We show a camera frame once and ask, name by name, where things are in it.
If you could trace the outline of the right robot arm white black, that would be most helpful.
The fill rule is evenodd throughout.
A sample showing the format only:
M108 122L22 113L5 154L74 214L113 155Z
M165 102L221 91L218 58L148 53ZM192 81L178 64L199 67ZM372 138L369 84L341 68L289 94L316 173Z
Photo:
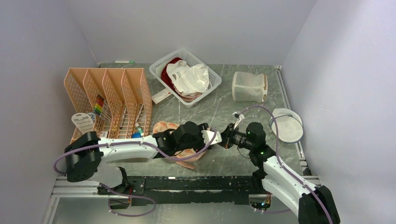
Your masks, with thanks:
M224 148L235 145L249 150L249 158L258 168L252 174L255 192L274 195L296 215L300 224L340 223L331 191L309 182L277 158L275 150L266 143L262 124L250 123L242 133L231 123L221 138L219 145Z

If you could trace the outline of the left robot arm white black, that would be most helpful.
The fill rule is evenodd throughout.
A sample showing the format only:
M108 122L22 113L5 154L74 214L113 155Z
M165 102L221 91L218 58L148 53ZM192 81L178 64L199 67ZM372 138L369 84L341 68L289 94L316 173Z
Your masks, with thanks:
M221 141L220 133L206 123L190 121L183 125L158 122L152 135L133 139L100 138L90 131L65 149L66 177L69 182L94 180L123 194L129 188L126 172L109 162L131 158L183 161L200 157Z

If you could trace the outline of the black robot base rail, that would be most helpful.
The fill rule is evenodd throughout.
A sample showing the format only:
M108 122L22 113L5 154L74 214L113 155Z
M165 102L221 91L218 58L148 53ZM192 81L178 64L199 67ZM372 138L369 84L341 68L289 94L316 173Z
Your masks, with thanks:
M151 204L234 203L250 205L267 200L269 193L252 176L128 176L114 187L133 195L131 206Z

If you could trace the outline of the floral mesh laundry bag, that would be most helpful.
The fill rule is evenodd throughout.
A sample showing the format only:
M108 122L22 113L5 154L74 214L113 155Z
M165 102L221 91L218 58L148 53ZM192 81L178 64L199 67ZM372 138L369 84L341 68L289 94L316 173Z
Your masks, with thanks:
M179 127L179 124L176 123L172 123L172 122L167 122L167 121L159 121L157 122L154 127L153 127L153 133L159 133L159 132L164 132L168 129L174 129L176 130ZM196 152L194 151L194 149L185 149L183 151L177 151L174 156L176 158L179 159L183 159L186 158L188 156L192 156L194 155ZM187 159L187 160L183 160L183 161L175 161L175 163L177 163L178 165L188 168L188 169L195 169L196 166L193 165L192 163L199 160L203 155L205 154L205 152L201 153L200 155L197 155L193 158Z

